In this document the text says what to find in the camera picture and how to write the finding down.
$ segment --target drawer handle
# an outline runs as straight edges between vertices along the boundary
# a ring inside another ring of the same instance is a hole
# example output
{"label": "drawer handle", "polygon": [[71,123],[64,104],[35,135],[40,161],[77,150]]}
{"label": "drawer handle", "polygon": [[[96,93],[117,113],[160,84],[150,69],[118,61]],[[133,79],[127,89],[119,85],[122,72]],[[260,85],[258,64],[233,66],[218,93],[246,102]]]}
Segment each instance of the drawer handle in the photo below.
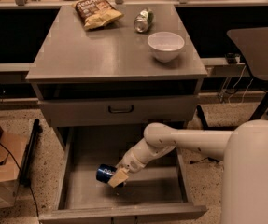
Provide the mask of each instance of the drawer handle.
{"label": "drawer handle", "polygon": [[112,108],[108,107],[108,112],[111,114],[120,114],[120,113],[131,113],[134,111],[134,106],[131,105],[129,108],[121,109],[121,108]]}

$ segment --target can lid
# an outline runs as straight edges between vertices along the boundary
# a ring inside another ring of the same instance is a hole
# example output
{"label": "can lid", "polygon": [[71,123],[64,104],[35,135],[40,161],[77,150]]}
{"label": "can lid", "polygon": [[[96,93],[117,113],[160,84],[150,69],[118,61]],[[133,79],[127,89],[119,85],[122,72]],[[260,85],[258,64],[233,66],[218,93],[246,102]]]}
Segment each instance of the can lid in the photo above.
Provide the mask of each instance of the can lid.
{"label": "can lid", "polygon": [[134,21],[134,28],[138,33],[144,33],[149,28],[149,25],[145,20],[137,19]]}

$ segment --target drawer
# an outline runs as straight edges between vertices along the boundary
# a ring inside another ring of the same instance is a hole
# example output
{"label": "drawer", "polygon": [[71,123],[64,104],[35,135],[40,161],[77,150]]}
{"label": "drawer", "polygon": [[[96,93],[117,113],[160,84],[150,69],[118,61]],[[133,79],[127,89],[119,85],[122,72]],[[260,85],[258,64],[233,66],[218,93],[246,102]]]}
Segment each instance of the drawer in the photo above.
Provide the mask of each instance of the drawer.
{"label": "drawer", "polygon": [[196,95],[39,102],[52,127],[191,120],[197,103]]}
{"label": "drawer", "polygon": [[123,188],[96,181],[100,164],[116,165],[141,139],[141,124],[70,129],[55,210],[41,215],[45,224],[136,224],[200,217],[193,204],[181,152],[151,162]]}

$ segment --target bowl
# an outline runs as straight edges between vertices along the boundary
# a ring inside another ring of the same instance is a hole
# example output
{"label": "bowl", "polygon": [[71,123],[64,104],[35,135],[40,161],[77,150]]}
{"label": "bowl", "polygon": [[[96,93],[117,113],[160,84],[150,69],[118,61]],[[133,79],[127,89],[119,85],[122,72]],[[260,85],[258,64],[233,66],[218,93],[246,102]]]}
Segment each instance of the bowl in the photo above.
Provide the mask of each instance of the bowl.
{"label": "bowl", "polygon": [[168,63],[176,58],[184,47],[184,39],[170,32],[158,32],[148,37],[152,55],[161,63]]}

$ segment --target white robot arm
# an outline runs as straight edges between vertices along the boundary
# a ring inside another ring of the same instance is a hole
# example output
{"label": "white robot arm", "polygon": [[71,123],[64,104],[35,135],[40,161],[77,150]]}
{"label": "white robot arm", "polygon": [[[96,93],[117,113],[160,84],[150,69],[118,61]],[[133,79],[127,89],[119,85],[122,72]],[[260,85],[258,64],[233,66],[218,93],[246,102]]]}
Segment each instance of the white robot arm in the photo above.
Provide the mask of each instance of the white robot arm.
{"label": "white robot arm", "polygon": [[221,224],[268,223],[268,121],[254,120],[233,132],[176,130],[152,123],[144,138],[126,152],[109,180],[124,182],[147,163],[175,147],[224,161]]}

